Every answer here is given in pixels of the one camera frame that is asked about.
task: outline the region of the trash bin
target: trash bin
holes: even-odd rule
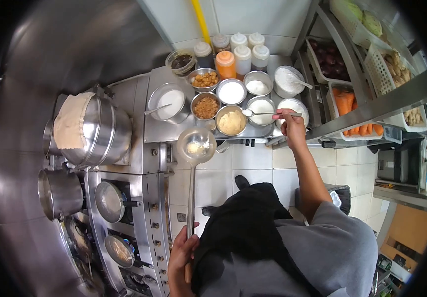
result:
[[[332,191],[336,191],[337,195],[339,196],[339,199],[341,200],[342,204],[339,209],[344,212],[346,215],[349,215],[350,213],[350,187],[348,185],[335,185],[335,184],[328,184],[325,183],[326,188],[328,189],[328,192],[331,193]],[[297,188],[295,190],[294,195],[294,203],[297,209],[299,209],[301,205],[301,196],[300,196],[300,188]]]

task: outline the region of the spice jar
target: spice jar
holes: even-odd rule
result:
[[[248,44],[248,40],[246,39],[246,36],[243,35],[242,33],[236,33],[233,34],[232,37],[230,38],[230,47],[231,47],[231,52],[235,53],[235,48],[237,46],[240,45],[247,45]]]
[[[264,44],[265,44],[265,38],[262,34],[256,32],[248,36],[248,47],[250,49],[253,49],[255,45],[264,45]]]
[[[187,77],[195,69],[196,62],[192,49],[175,50],[165,59],[165,65],[178,77]]]
[[[252,70],[252,51],[248,46],[240,45],[235,48],[234,55],[237,79],[243,81],[245,74]]]
[[[228,37],[224,34],[217,34],[212,38],[213,51],[218,54],[221,51],[227,50],[230,51],[230,41]]]
[[[215,69],[215,61],[212,56],[212,48],[206,42],[199,42],[193,47],[199,68]]]
[[[266,72],[268,61],[270,60],[270,50],[264,45],[255,45],[252,50],[252,70]]]
[[[220,79],[237,78],[235,58],[231,52],[224,50],[217,54],[215,60],[217,61],[217,70],[220,74]]]

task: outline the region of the black shoe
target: black shoe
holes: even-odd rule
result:
[[[206,217],[211,217],[214,212],[217,210],[218,206],[205,206],[202,207],[202,214]]]
[[[250,183],[247,181],[247,179],[243,175],[235,176],[235,184],[237,185],[237,188],[239,190],[243,190],[250,186]]]

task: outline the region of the hand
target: hand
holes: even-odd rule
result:
[[[194,228],[199,225],[199,222],[194,222]],[[193,234],[191,238],[187,239],[187,227],[183,226],[179,234],[174,240],[172,246],[171,256],[169,258],[169,266],[167,268],[169,279],[171,275],[181,273],[184,275],[186,264],[193,259],[193,251],[199,246],[199,237]]]
[[[307,148],[306,145],[306,130],[304,128],[304,119],[302,116],[291,116],[290,113],[295,111],[292,109],[278,109],[276,112],[280,115],[273,115],[275,120],[286,120],[281,125],[281,132],[288,137],[288,146],[293,152],[300,148]]]

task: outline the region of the plastic bag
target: plastic bag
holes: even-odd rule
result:
[[[332,203],[334,203],[335,206],[337,207],[341,207],[341,199],[339,199],[339,195],[336,193],[336,191],[332,191],[330,193],[331,198],[332,198]]]

